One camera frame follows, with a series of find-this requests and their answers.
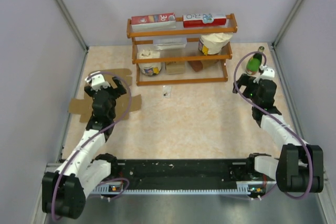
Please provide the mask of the brown cardboard box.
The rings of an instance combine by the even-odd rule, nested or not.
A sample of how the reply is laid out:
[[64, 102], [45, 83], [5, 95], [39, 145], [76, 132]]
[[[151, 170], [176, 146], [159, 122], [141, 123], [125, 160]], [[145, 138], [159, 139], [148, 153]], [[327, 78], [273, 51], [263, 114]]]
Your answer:
[[[130, 69], [122, 68], [122, 69], [102, 69], [102, 71], [107, 71], [112, 74], [116, 74], [120, 77], [122, 77], [128, 86], [132, 85], [132, 71]], [[128, 107], [129, 103], [129, 94], [122, 95], [120, 98], [117, 99], [117, 105], [116, 105], [116, 119], [118, 119], [124, 111], [126, 111], [126, 108]], [[132, 96], [131, 106], [129, 109], [129, 112], [126, 114], [126, 116], [123, 118], [123, 120], [127, 120], [129, 118], [129, 113], [138, 111], [141, 109], [142, 105], [142, 98], [141, 95]], [[70, 114], [77, 114], [80, 115], [79, 122], [80, 123], [87, 123], [91, 117], [92, 113], [92, 98], [89, 97], [85, 92], [82, 99], [76, 99], [72, 98], [69, 107], [68, 112]]]

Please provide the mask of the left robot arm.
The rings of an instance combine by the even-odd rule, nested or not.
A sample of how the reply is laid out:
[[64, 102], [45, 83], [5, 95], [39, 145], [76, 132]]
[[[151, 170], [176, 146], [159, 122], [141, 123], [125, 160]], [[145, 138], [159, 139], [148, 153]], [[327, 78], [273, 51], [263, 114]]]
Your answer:
[[90, 193], [104, 180], [114, 180], [119, 168], [113, 164], [115, 157], [108, 154], [102, 158], [94, 154], [102, 147], [114, 129], [129, 112], [128, 106], [118, 118], [115, 108], [117, 99], [130, 95], [127, 82], [112, 76], [112, 85], [104, 77], [106, 71], [94, 72], [85, 79], [85, 93], [92, 98], [91, 117], [81, 140], [71, 154], [53, 172], [45, 172], [41, 186], [41, 208], [53, 221], [61, 218], [77, 219]]

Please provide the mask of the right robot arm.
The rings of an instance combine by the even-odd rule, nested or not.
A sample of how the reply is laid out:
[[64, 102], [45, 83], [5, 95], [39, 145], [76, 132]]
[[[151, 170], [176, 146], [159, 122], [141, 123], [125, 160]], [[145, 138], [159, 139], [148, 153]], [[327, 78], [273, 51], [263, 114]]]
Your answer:
[[257, 79], [247, 74], [234, 78], [233, 93], [251, 104], [252, 117], [281, 149], [280, 156], [270, 162], [281, 192], [291, 196], [323, 191], [323, 150], [301, 139], [285, 122], [274, 105], [277, 85], [272, 80]]

